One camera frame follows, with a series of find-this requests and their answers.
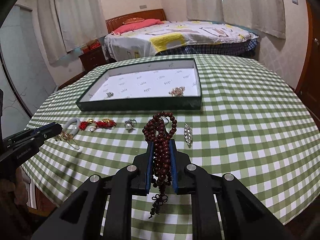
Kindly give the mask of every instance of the door handle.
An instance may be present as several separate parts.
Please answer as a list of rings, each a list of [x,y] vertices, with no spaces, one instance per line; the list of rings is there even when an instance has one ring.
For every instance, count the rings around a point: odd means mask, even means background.
[[[317,46],[320,45],[320,42],[319,42],[319,40],[318,40],[317,38],[314,38],[313,40],[315,41],[315,43],[317,44]]]

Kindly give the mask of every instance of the wooden headboard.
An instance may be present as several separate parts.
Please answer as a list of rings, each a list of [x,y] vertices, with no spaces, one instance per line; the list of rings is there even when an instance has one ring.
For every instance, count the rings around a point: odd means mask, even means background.
[[[106,20],[108,33],[111,33],[117,28],[119,28],[125,20],[130,18],[138,18],[138,17],[143,19],[159,19],[160,21],[167,20],[163,9],[155,9],[155,10],[149,10],[149,11],[130,13],[130,14],[126,14],[126,15],[122,15],[119,17]]]

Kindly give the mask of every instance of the hand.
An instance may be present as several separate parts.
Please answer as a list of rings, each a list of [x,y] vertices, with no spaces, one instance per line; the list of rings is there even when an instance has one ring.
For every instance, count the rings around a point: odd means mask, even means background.
[[[16,184],[6,179],[0,179],[0,191],[5,193],[13,191],[16,205],[25,205],[28,202],[28,191],[23,182],[21,167],[16,169]]]

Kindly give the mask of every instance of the orange pillow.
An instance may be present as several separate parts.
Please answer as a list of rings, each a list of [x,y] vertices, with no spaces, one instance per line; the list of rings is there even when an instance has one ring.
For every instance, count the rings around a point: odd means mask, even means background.
[[[143,22],[143,21],[144,21],[143,18],[131,18],[131,19],[125,20],[122,24],[123,25],[127,25],[127,24],[131,24],[131,23],[140,23],[140,22]]]

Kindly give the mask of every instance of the silver screw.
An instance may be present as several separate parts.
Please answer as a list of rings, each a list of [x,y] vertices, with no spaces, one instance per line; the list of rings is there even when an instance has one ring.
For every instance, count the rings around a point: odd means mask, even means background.
[[[187,165],[187,170],[188,171],[194,171],[196,170],[197,166],[195,166],[194,164],[188,164]]]
[[[99,180],[99,176],[98,175],[92,175],[91,177],[90,177],[90,181],[91,182],[97,182]]]
[[[232,181],[235,177],[232,174],[227,173],[224,175],[224,178],[228,181]]]
[[[135,171],[136,169],[137,169],[137,166],[135,166],[135,165],[129,165],[127,167],[127,171]]]

